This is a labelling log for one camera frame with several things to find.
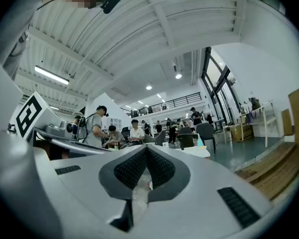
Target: railing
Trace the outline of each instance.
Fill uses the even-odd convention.
[[[139,109],[137,111],[128,111],[126,109],[121,108],[122,110],[125,111],[125,113],[128,116],[133,117],[138,117],[138,116],[142,116],[142,115],[146,115],[146,114],[152,114],[152,113],[157,113],[160,111],[164,111],[164,110],[168,110],[171,108],[175,108],[175,107],[179,107],[179,106],[183,106],[183,105],[187,105],[190,103],[194,103],[197,101],[202,100],[201,96],[200,96],[200,92],[195,93],[195,94],[191,94],[185,97],[181,97],[181,98],[177,98],[177,99],[173,99],[170,101],[166,101],[165,103],[160,103],[157,105],[153,105],[150,106],[148,108],[144,107],[142,109]]]

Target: fluorescent light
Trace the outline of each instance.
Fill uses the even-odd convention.
[[[57,107],[50,106],[52,109],[59,110]]]
[[[45,75],[45,76],[47,76],[47,77],[49,77],[49,78],[54,79],[54,80],[56,80],[56,81],[62,82],[62,83],[64,83],[64,84],[66,84],[66,85],[69,84],[69,81],[68,81],[67,79],[64,79],[64,78],[62,78],[62,77],[60,77],[60,76],[57,76],[57,75],[54,74],[54,73],[50,73],[49,71],[46,71],[45,69],[43,69],[43,68],[41,68],[41,67],[39,67],[39,66],[35,66],[35,67],[34,67],[34,70],[35,70],[36,72],[40,73],[40,74],[43,74],[43,75]]]

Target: white table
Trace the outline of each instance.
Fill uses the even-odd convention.
[[[265,107],[268,106],[268,105],[271,105],[271,107],[272,107],[272,109],[274,111],[274,114],[275,114],[275,116],[273,118],[269,119],[269,120],[266,119],[266,113],[265,113]],[[267,125],[270,124],[271,122],[274,122],[275,120],[277,120],[276,119],[277,116],[276,116],[276,112],[275,112],[275,109],[274,109],[273,102],[265,104],[264,106],[261,106],[260,108],[255,109],[253,111],[257,111],[257,110],[260,110],[260,111],[263,112],[264,121],[249,123],[249,125],[260,125],[260,124],[264,124],[265,125],[265,148],[267,148],[267,146],[268,146]],[[242,140],[244,140],[243,125],[247,125],[247,123],[242,123],[242,117],[246,116],[246,115],[247,114],[239,115],[239,117],[240,117],[240,126],[241,126],[241,137],[242,137]]]
[[[210,157],[210,153],[208,152],[207,148],[201,149],[201,148],[198,148],[197,146],[194,146],[194,147],[184,148],[184,150],[181,150],[181,149],[176,149],[176,150],[182,151],[182,152],[190,154],[190,155],[204,157],[207,159],[209,159],[209,157]]]

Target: man in gray shirt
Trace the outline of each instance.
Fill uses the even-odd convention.
[[[93,145],[95,147],[102,147],[102,137],[110,137],[110,135],[102,132],[102,117],[106,115],[107,108],[99,106],[94,115],[87,118],[86,131],[87,137],[83,143]]]
[[[15,80],[17,68],[28,40],[28,28],[40,4],[52,0],[15,0],[0,21],[0,64]],[[67,0],[78,7],[92,8],[102,0]]]

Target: wooden step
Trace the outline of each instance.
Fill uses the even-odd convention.
[[[256,183],[258,188],[268,199],[276,198],[299,173],[299,149],[296,148],[290,157],[271,175]]]
[[[283,142],[275,150],[273,150],[266,157],[259,162],[254,163],[238,172],[236,174],[244,180],[255,184],[270,172],[270,169],[279,165],[295,147],[292,142]]]

